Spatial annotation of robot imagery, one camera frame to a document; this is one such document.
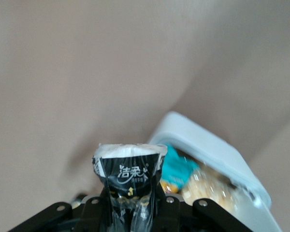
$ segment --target plastic wrapper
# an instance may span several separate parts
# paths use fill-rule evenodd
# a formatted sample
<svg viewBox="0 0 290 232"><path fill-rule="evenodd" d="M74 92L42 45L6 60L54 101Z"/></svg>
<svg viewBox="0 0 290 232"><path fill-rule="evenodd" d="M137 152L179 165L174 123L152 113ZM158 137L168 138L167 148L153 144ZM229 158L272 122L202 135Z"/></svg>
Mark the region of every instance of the plastic wrapper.
<svg viewBox="0 0 290 232"><path fill-rule="evenodd" d="M108 232L150 232L166 152L164 145L99 146L93 164L111 199Z"/></svg>
<svg viewBox="0 0 290 232"><path fill-rule="evenodd" d="M236 208L234 190L201 169L191 175L188 183L182 189L181 195L189 205L192 205L196 199L209 198L229 212Z"/></svg>
<svg viewBox="0 0 290 232"><path fill-rule="evenodd" d="M164 159L160 183L165 193L177 193L199 166L193 160L179 156L171 145L167 145L167 147L168 153Z"/></svg>

